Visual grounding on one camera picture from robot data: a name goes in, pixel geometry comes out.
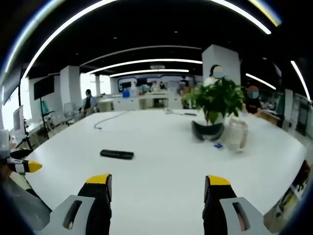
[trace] white table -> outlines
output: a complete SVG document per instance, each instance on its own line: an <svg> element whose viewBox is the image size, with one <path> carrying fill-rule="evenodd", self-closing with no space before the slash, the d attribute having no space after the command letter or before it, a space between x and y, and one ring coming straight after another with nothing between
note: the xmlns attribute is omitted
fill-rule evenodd
<svg viewBox="0 0 313 235"><path fill-rule="evenodd" d="M299 141L252 115L242 117L249 128L246 150L233 153L194 139L191 121L203 121L202 112L195 117L130 111L101 123L102 130L93 128L118 113L93 114L53 136L28 157L43 168L26 175L35 192L55 209L76 195L90 176L111 173L111 235L203 234L208 174L227 178L237 196L265 214L304 161L306 149ZM100 157L102 149L133 151L134 158Z"/></svg>

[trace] green leaves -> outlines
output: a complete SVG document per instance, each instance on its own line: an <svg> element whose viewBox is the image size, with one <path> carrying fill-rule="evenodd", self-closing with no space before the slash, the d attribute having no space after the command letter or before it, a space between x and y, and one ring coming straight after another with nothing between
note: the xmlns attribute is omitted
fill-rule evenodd
<svg viewBox="0 0 313 235"><path fill-rule="evenodd" d="M214 124L215 121L216 121L216 119L218 118L218 116L219 116L219 113L217 113L217 112L213 112L213 111L209 112L209 119L210 119L210 122L211 122L212 124Z"/></svg>
<svg viewBox="0 0 313 235"><path fill-rule="evenodd" d="M206 121L214 124L218 118L218 113L223 117L226 114L234 113L238 116L238 110L241 110L244 100L244 94L232 80L225 77L219 79L209 86L201 86L199 91L192 91L187 94L183 100L191 100L191 103L197 109L203 109Z"/></svg>

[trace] curved led light strip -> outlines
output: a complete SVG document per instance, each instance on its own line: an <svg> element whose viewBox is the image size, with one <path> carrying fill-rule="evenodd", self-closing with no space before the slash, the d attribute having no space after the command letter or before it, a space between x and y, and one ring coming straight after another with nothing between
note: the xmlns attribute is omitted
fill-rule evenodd
<svg viewBox="0 0 313 235"><path fill-rule="evenodd" d="M275 11L266 3L264 0L248 0L250 3L255 5L266 17L272 21L272 23L277 27L282 23L279 16Z"/></svg>
<svg viewBox="0 0 313 235"><path fill-rule="evenodd" d="M78 20L79 18L81 18L82 16L86 15L87 13L101 7L104 6L108 3L114 2L117 0L101 0L87 8L85 8L84 10L78 12L76 15L74 15L73 17L71 17L69 20L67 20L64 24L62 24L56 31L54 31L54 33L52 33L48 39L44 42L44 44L42 44L42 46L39 48L39 50L36 52L36 54L34 55L34 57L32 58L32 60L30 61L29 65L26 68L25 73L23 74L23 78L26 78L26 76L28 75L31 67L34 65L34 63L36 62L36 60L38 59L38 57L40 56L40 54L44 51L44 49L52 42L53 39L55 39L63 30L65 30L68 26L70 26L72 23L74 23L76 20ZM224 0L211 0L213 2L216 2L218 4L221 4L233 11L236 11L237 13L241 14L242 16L246 17L248 20L250 20L251 22L253 22L255 25L257 25L261 30L263 30L266 34L270 34L271 31L269 31L263 24L261 24L261 22L259 22L256 18L254 18L253 16L251 16L249 13L245 12L244 10L240 9L239 7L224 1Z"/></svg>
<svg viewBox="0 0 313 235"><path fill-rule="evenodd" d="M200 47L178 46L178 45L158 45L158 46L134 47L134 48L126 49L126 50L119 50L119 51L115 51L115 52L112 52L112 53L109 53L109 54L101 55L101 56L99 56L97 58L94 58L92 60L89 60L89 61L81 64L80 66L89 64L89 63L91 63L93 61L96 61L96 60L99 60L99 59L103 59L103 58L111 56L111 55L117 55L119 53L124 53L124 52L128 52L128 51L133 51L133 50L150 49L150 48L165 48L165 47L202 50L202 48L200 48Z"/></svg>
<svg viewBox="0 0 313 235"><path fill-rule="evenodd" d="M10 55L6 61L5 72L8 72L10 66L12 64L13 59L15 59L17 53L20 48L24 45L28 37L32 34L32 32L36 29L36 27L41 23L41 21L50 14L55 8L57 8L61 3L65 0L51 0L45 6L43 6L37 13L33 16L33 18L29 21L29 23L23 28L17 40L14 42L12 49L10 51Z"/></svg>
<svg viewBox="0 0 313 235"><path fill-rule="evenodd" d="M202 61L198 60L184 60L184 59L150 59L150 60L136 60L136 61L129 61L129 62L124 62L124 63L119 63L116 65L109 65L100 69L96 69L90 72L87 72L86 74L92 74L94 72L99 72L102 70L107 70L110 68L122 66L122 65L132 65L132 64L139 64L139 63L147 63L147 62L186 62L186 63L194 63L194 64L202 64Z"/></svg>
<svg viewBox="0 0 313 235"><path fill-rule="evenodd" d="M131 71L131 72L122 72L113 74L110 77L117 77L122 75L134 74L134 73L144 73L144 72L189 72L189 70L170 70L170 69L161 69L161 70L138 70L138 71Z"/></svg>
<svg viewBox="0 0 313 235"><path fill-rule="evenodd" d="M117 0L102 0L99 1L87 8L85 8L84 10L78 12L76 15L74 15L73 17L71 17L69 20L67 20L63 25L61 25L57 30L54 31L54 33L52 33L50 35L50 37L48 37L48 39L44 42L44 44L39 48L39 50L36 52L36 54L34 55L34 57L32 58L32 60L30 61L29 65L27 66L27 69L22 77L25 78L28 74L28 72L30 71L31 67L34 65L35 61L38 59L38 57L40 56L40 54L44 51L44 49L52 42L53 39L55 39L64 29L66 29L67 27L69 27L72 23L74 23L76 20L78 20L79 18L81 18L82 16L86 15L87 13L101 7L104 6L108 3L111 3L113 1L117 1Z"/></svg>
<svg viewBox="0 0 313 235"><path fill-rule="evenodd" d="M263 84L267 85L268 87L271 87L271 88L274 89L274 90L276 89L276 87L274 87L274 86L271 85L270 83L268 83L268 82L266 82L266 81L263 81L262 79L257 78L257 77L255 77L255 76L249 74L249 73L246 73L246 76L251 77L251 78L253 78L254 80L257 80L257 81L259 81L259 82L262 82Z"/></svg>
<svg viewBox="0 0 313 235"><path fill-rule="evenodd" d="M235 6L234 4L224 1L224 0L210 0L213 2L216 2L220 5L223 5L237 13L239 13L240 15L242 15L243 17L246 17L248 20L250 20L252 23L254 23L256 26L258 26L262 31L264 31L266 34L271 34L271 31L266 28L261 22L259 22L256 18L254 18L252 15L250 15L249 13L247 13L246 11L244 11L243 9Z"/></svg>
<svg viewBox="0 0 313 235"><path fill-rule="evenodd" d="M307 95L308 100L311 100L307 85L305 84L305 81L303 79L303 76L302 76L297 64L293 60L291 60L291 64L292 64L294 70L296 71L296 73L298 74L298 76L300 78L300 81L302 83L302 86L304 88L304 91L305 91L305 94Z"/></svg>

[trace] window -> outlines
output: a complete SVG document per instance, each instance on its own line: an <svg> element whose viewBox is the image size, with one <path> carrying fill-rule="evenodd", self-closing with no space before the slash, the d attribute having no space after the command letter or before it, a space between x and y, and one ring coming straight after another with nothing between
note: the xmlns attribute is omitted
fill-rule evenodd
<svg viewBox="0 0 313 235"><path fill-rule="evenodd" d="M29 82L28 77L21 80L21 103L23 105L23 115L26 120L32 118L29 102ZM19 108L19 88L16 88L11 94L8 101L2 107L3 126L7 130L14 127L13 113Z"/></svg>
<svg viewBox="0 0 313 235"><path fill-rule="evenodd" d="M94 74L80 74L80 91L82 99L86 98L86 90L90 89L93 96L97 95L96 76Z"/></svg>
<svg viewBox="0 0 313 235"><path fill-rule="evenodd" d="M111 81L110 77L106 75L100 75L100 93L111 94Z"/></svg>

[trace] white pillar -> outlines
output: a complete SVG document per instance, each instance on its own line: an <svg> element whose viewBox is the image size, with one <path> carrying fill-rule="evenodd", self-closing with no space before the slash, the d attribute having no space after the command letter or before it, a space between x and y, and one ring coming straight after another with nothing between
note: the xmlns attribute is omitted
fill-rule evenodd
<svg viewBox="0 0 313 235"><path fill-rule="evenodd" d="M63 107L70 102L82 106L78 66L67 66L60 71L60 88Z"/></svg>
<svg viewBox="0 0 313 235"><path fill-rule="evenodd" d="M111 84L111 94L117 94L118 93L117 78L110 77L110 84Z"/></svg>
<svg viewBox="0 0 313 235"><path fill-rule="evenodd" d="M100 91L100 77L99 77L99 75L96 75L96 91L97 91L97 96L101 95L101 91Z"/></svg>
<svg viewBox="0 0 313 235"><path fill-rule="evenodd" d="M285 120L290 121L291 119L291 112L293 106L293 91L289 89L285 89Z"/></svg>
<svg viewBox="0 0 313 235"><path fill-rule="evenodd" d="M233 80L237 85L241 84L240 60L237 52L217 45L211 45L202 53L203 81L210 76L213 65L219 65L224 70L224 75Z"/></svg>

